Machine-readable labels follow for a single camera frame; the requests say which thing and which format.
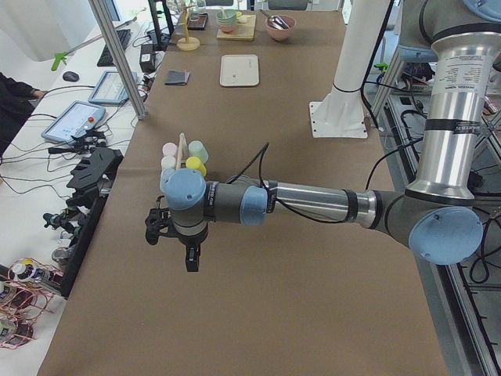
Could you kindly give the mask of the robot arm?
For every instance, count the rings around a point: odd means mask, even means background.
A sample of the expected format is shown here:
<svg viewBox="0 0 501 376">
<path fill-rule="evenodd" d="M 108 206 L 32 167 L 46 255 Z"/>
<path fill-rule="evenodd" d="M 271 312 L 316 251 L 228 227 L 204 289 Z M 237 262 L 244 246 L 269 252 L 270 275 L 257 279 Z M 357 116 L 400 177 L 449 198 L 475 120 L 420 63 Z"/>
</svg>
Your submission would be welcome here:
<svg viewBox="0 0 501 376">
<path fill-rule="evenodd" d="M 251 179 L 243 172 L 224 183 L 208 182 L 196 170 L 169 168 L 160 176 L 167 205 L 150 210 L 147 241 L 180 240 L 186 268 L 196 272 L 210 222 L 259 226 L 280 204 L 315 222 L 356 222 L 380 231 L 437 265 L 471 256 L 485 230 L 467 181 L 489 74 L 500 53 L 500 4 L 407 1 L 401 43 L 432 49 L 437 57 L 416 178 L 404 192 L 356 193 Z"/>
</svg>

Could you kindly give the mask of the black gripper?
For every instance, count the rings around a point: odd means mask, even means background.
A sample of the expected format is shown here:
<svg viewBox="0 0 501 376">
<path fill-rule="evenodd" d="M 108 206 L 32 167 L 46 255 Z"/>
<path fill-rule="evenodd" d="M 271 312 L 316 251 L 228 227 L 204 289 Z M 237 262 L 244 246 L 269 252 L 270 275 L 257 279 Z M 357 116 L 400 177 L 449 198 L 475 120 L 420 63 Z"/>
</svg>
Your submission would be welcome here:
<svg viewBox="0 0 501 376">
<path fill-rule="evenodd" d="M 200 242 L 186 245 L 185 264 L 188 272 L 198 272 L 200 268 L 201 244 Z"/>
</svg>

